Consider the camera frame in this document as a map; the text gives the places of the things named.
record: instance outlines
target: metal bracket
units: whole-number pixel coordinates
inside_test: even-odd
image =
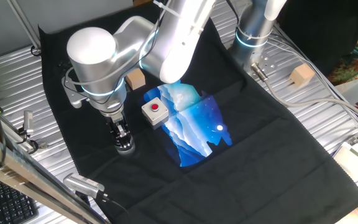
[[[37,141],[37,144],[39,149],[48,149],[48,143],[44,141]]]
[[[73,105],[74,108],[78,109],[82,106],[82,101],[88,100],[88,98],[86,96],[79,94],[77,91],[75,91],[74,84],[69,82],[68,79],[71,80],[70,77],[62,78],[62,86],[65,89],[66,95],[67,95],[68,100],[70,101],[71,105]]]

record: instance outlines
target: white cable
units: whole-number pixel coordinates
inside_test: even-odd
[[[290,46],[290,45],[288,45],[288,44],[286,44],[286,43],[284,43],[284,42],[282,42],[282,41],[280,41],[280,40],[276,40],[276,39],[272,39],[272,38],[269,38],[269,40],[273,40],[273,41],[276,41],[276,42],[279,42],[279,43],[281,43],[281,44],[283,44],[283,45],[286,45],[287,47],[289,47],[290,49],[293,49],[293,50],[295,50],[292,46]],[[316,72],[316,74],[319,76],[319,78],[320,78],[320,80],[321,80],[321,82],[323,83],[323,85],[328,89],[328,90],[330,90],[331,91],[331,93],[332,94],[334,94],[334,95],[336,95],[335,94],[335,92],[330,88],[330,86],[325,82],[325,80],[321,77],[321,75],[320,75],[320,73],[318,72],[318,69],[316,68],[316,66],[313,64],[313,63],[311,63],[311,62],[309,62],[307,59],[305,59],[302,55],[300,55],[298,52],[295,52],[295,51],[292,51],[292,50],[288,50],[288,49],[284,49],[284,48],[282,48],[282,47],[280,47],[280,46],[278,46],[278,45],[275,45],[275,44],[272,44],[272,43],[270,43],[270,42],[267,42],[268,44],[270,44],[270,45],[272,45],[272,46],[275,46],[275,47],[277,47],[277,48],[280,48],[280,49],[282,49],[282,50],[284,50],[284,51],[286,51],[286,52],[290,52],[290,53],[293,53],[293,54],[295,54],[301,61],[304,61],[304,62],[306,62],[306,63],[308,63],[309,65],[311,65],[312,67],[313,67],[313,69],[314,69],[314,71]]]
[[[263,37],[253,37],[252,34],[251,34],[251,35],[248,35],[248,34],[244,33],[244,32],[240,29],[240,27],[238,27],[238,26],[237,26],[237,30],[238,30],[242,35],[248,37],[247,40],[250,40],[250,39],[265,39],[265,38],[268,37],[268,36],[272,33],[272,31],[273,31],[273,29],[272,29],[267,35],[265,35],[265,36],[263,36]]]
[[[288,107],[303,107],[303,106],[308,106],[308,105],[312,105],[315,103],[322,103],[322,102],[332,102],[332,103],[337,103],[343,106],[348,107],[350,110],[352,110],[353,112],[355,112],[355,114],[358,115],[358,109],[356,107],[354,107],[353,105],[351,105],[348,102],[342,101],[342,100],[338,100],[338,99],[332,99],[332,98],[322,98],[322,99],[316,99],[316,100],[310,100],[310,101],[306,101],[306,102],[302,102],[302,103],[289,103],[283,99],[281,99],[276,92],[273,90],[272,86],[270,85],[269,80],[265,81],[267,88],[270,90],[272,96],[281,104],[288,106]]]
[[[161,12],[161,15],[160,15],[160,19],[159,19],[158,21],[161,21],[161,18],[162,18],[162,16],[163,16],[164,14],[165,14],[165,9],[162,9],[162,12]],[[156,30],[157,27],[158,27],[158,24],[159,24],[159,22],[156,22],[156,23],[154,24],[154,26],[153,26],[153,28],[152,28],[152,32],[149,34],[149,36],[146,38],[146,40],[149,39],[149,37],[155,32],[155,30]],[[145,42],[140,46],[139,49],[142,49],[145,44],[147,44],[147,41],[145,41]],[[74,85],[90,85],[90,84],[98,83],[98,82],[101,82],[101,81],[105,81],[105,80],[107,80],[108,78],[110,78],[110,77],[112,77],[113,75],[115,75],[116,73],[118,73],[119,71],[121,71],[123,68],[125,68],[129,63],[131,63],[132,60],[134,60],[135,57],[137,57],[137,56],[139,55],[138,53],[139,53],[139,51],[136,52],[136,54],[134,54],[134,55],[133,55],[130,59],[128,59],[125,63],[123,63],[118,69],[116,69],[115,71],[113,71],[113,72],[110,73],[109,75],[106,75],[105,77],[102,77],[102,78],[100,78],[100,79],[98,79],[98,80],[93,80],[93,81],[89,81],[89,82],[74,82],[73,80],[71,80],[71,78],[68,78],[67,76],[66,76],[66,80],[67,80],[68,82],[74,84]]]

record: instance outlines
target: metal rod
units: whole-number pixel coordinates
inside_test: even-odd
[[[19,3],[17,3],[16,0],[7,0],[7,3],[10,5],[13,13],[19,20],[20,24],[22,24],[22,27],[29,37],[30,41],[34,45],[36,50],[39,50],[41,48],[41,42],[33,30],[31,23],[29,22],[28,18],[25,16],[22,8],[20,7]]]
[[[59,201],[55,200],[53,197],[45,194],[44,192],[38,190],[37,188],[27,185],[26,180],[21,179],[19,175],[15,172],[9,170],[10,175],[7,172],[8,169],[0,169],[0,180],[6,185],[15,188],[16,190],[22,192],[23,194],[29,196],[30,198],[36,199],[36,201],[44,204],[45,206],[57,211],[58,213],[66,216],[67,218],[73,220],[76,223],[84,223],[84,220],[78,218],[76,215],[72,214],[70,208],[64,206]]]
[[[0,159],[1,158],[2,158],[2,144],[0,143]],[[43,167],[41,167],[40,164],[35,162],[34,159],[31,158],[21,148],[17,147],[15,151],[11,151],[9,149],[6,151],[5,165],[6,165],[5,169],[10,169],[14,171],[14,173],[21,176],[25,180],[24,183],[30,182],[31,184],[34,184],[40,191],[45,192],[46,194],[50,195],[51,197],[59,201],[64,206],[70,208],[73,211],[73,213],[81,215],[84,219],[89,220],[91,223],[100,223],[100,224],[108,223],[99,214],[97,214],[94,210],[92,210],[87,204],[85,204],[82,200],[80,200],[68,188],[66,187],[62,188],[63,184],[58,185],[55,182],[51,182],[40,172],[38,172],[38,170]],[[64,208],[57,210],[55,207],[52,207],[52,209],[56,210],[57,212],[61,212],[62,209]]]

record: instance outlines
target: black cloth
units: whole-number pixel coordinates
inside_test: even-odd
[[[74,109],[61,85],[66,44],[78,29],[114,33],[129,17],[155,22],[152,4],[96,19],[56,34],[40,30],[44,89],[81,175],[102,183],[125,206],[133,223],[334,223],[358,206],[358,188],[299,121],[236,65],[211,20],[181,79],[214,96],[233,145],[211,144],[213,153],[178,167],[138,104],[162,83],[147,72],[146,86],[124,104],[137,155],[118,156],[104,118],[84,103]],[[114,223],[129,223],[119,207],[98,202]]]
[[[358,40],[358,0],[289,0],[280,27],[303,53],[329,75]]]

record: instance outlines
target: emergency stop button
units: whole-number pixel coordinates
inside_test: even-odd
[[[152,104],[152,111],[157,112],[158,111],[158,104],[154,103]]]

